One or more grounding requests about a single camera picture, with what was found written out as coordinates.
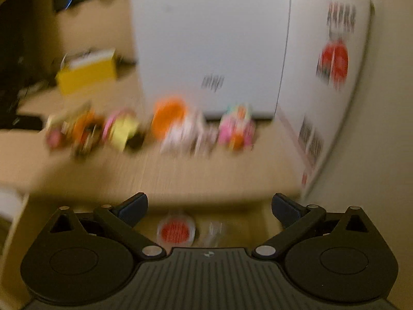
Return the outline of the clear plastic packet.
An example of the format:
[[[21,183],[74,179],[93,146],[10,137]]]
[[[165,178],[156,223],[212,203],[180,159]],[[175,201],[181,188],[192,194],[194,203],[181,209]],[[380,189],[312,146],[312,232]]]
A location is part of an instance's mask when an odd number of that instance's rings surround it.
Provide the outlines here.
[[[206,232],[200,237],[198,246],[200,248],[217,248],[225,234],[225,224],[219,221],[212,221]]]

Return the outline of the gold pink cupcake toy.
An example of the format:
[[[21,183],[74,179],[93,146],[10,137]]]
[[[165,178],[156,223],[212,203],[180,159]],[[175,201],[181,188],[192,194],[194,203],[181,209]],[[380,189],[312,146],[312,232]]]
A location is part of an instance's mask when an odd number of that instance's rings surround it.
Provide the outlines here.
[[[141,129],[136,113],[130,108],[115,111],[105,121],[102,140],[113,148],[125,150],[139,150],[146,137]]]

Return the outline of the orange round toy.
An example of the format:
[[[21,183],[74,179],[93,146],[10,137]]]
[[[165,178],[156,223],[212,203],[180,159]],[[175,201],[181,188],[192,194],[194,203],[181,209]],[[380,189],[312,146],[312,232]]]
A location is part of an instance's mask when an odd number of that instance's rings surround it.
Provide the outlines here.
[[[159,100],[154,107],[151,132],[156,139],[165,138],[170,126],[175,122],[181,122],[188,111],[184,100],[170,97]]]

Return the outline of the black monitor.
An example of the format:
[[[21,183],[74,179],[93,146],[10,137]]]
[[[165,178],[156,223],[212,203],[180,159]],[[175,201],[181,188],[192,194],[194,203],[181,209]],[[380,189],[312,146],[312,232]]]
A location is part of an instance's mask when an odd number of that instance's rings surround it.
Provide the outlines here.
[[[39,116],[18,113],[20,91],[43,77],[33,0],[5,0],[1,3],[1,129],[43,129]]]

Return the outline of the wooden desk drawer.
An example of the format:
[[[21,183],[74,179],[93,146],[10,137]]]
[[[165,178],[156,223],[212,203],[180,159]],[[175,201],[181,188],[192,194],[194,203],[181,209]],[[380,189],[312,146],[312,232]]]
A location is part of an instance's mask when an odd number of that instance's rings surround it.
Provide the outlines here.
[[[157,226],[168,215],[188,215],[195,221],[195,248],[200,248],[200,237],[212,221],[225,224],[225,234],[219,245],[221,248],[243,247],[252,251],[283,230],[281,223],[272,214],[270,199],[245,204],[151,207],[134,229],[156,242]]]

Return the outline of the pink green squishy toy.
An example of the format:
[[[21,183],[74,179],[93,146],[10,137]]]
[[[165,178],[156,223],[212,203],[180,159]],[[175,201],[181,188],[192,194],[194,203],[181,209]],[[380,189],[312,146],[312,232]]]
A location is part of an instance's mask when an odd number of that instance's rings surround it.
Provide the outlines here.
[[[218,143],[231,150],[241,150],[253,146],[256,124],[252,120],[250,106],[231,106],[220,119]]]

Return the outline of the white cardboard box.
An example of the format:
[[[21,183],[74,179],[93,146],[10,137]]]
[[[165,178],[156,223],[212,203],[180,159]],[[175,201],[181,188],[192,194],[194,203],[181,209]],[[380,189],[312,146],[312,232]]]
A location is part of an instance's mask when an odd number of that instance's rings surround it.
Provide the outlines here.
[[[303,194],[354,95],[371,0],[132,0],[146,107],[175,96],[217,118],[281,121]]]

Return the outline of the yellow cardboard box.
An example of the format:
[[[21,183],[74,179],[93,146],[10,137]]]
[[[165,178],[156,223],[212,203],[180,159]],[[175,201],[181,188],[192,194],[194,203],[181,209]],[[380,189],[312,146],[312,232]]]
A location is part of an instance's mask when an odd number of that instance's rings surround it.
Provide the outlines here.
[[[62,95],[71,95],[87,86],[118,77],[114,48],[64,55],[57,72],[57,86]]]

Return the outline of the white lace cloth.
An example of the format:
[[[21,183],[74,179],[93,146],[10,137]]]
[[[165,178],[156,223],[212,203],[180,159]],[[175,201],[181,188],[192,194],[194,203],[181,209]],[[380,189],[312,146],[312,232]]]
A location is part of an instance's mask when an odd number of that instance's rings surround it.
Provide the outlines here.
[[[160,152],[175,154],[210,153],[218,138],[218,128],[208,124],[203,114],[191,111],[181,122],[174,122],[163,139]]]

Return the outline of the red round lid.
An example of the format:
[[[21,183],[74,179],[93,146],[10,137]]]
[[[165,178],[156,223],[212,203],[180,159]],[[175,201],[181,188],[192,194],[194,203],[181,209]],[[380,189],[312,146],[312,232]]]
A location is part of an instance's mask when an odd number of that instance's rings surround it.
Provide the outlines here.
[[[157,242],[164,247],[191,247],[195,240],[195,221],[188,215],[168,215],[157,226]]]

